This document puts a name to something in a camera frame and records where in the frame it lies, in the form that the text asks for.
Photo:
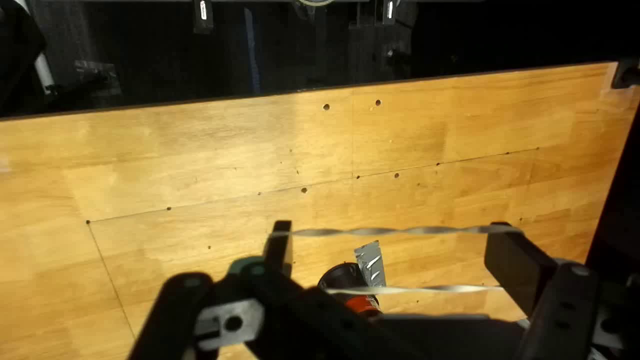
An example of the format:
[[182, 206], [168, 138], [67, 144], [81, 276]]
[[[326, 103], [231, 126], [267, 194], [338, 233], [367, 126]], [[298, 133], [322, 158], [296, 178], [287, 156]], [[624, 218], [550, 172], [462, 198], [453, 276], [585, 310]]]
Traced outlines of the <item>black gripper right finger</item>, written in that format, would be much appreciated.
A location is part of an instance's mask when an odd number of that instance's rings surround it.
[[544, 250], [508, 222], [489, 226], [484, 266], [527, 315], [534, 313], [546, 282], [558, 268]]

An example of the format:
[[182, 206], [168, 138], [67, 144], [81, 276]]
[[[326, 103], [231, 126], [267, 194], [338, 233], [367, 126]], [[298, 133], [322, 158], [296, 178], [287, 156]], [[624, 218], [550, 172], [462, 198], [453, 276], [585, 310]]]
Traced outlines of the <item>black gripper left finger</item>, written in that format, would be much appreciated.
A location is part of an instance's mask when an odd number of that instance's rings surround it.
[[293, 279], [293, 222], [277, 219], [264, 244], [264, 268], [279, 283]]

